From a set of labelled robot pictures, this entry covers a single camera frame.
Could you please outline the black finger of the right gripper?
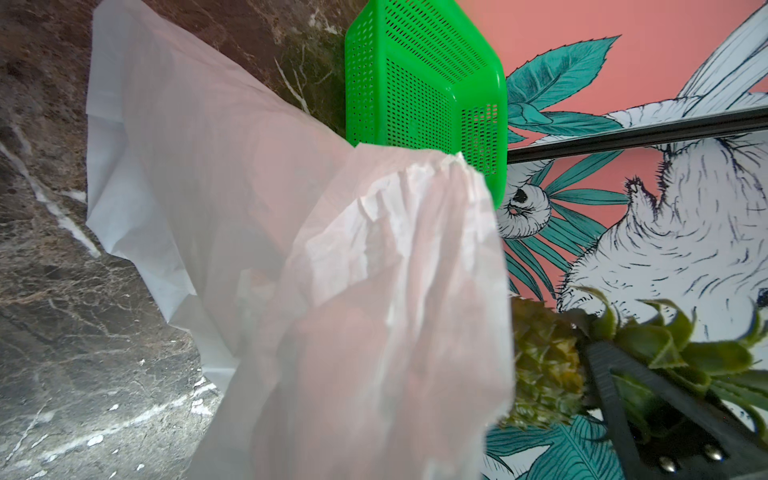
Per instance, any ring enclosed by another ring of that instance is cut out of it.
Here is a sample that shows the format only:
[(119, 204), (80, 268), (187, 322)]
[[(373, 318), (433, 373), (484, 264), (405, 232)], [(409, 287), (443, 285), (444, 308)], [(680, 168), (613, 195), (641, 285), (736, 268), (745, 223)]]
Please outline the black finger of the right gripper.
[(714, 395), (695, 396), (608, 342), (582, 359), (627, 479), (767, 477), (767, 445)]

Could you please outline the green pineapple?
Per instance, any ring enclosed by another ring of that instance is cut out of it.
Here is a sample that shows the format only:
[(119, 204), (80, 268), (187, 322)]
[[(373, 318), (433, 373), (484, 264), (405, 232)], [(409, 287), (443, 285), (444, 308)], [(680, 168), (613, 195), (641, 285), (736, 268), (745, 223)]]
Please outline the green pineapple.
[(503, 427), (548, 429), (599, 405), (581, 348), (606, 341), (684, 393), (718, 408), (734, 404), (767, 437), (767, 372), (755, 366), (753, 349), (767, 337), (767, 323), (755, 308), (745, 334), (732, 340), (695, 342), (697, 317), (666, 299), (648, 301), (656, 314), (644, 322), (621, 316), (600, 291), (584, 293), (604, 310), (556, 312), (544, 303), (510, 299), (517, 387)]

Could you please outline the white plastic bag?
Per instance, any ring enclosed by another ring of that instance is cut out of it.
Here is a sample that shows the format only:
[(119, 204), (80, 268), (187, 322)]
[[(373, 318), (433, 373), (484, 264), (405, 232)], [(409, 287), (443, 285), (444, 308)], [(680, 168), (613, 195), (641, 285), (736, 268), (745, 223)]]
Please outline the white plastic bag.
[(190, 479), (477, 479), (514, 390), (461, 156), (352, 146), (139, 1), (94, 11), (87, 224), (222, 401)]

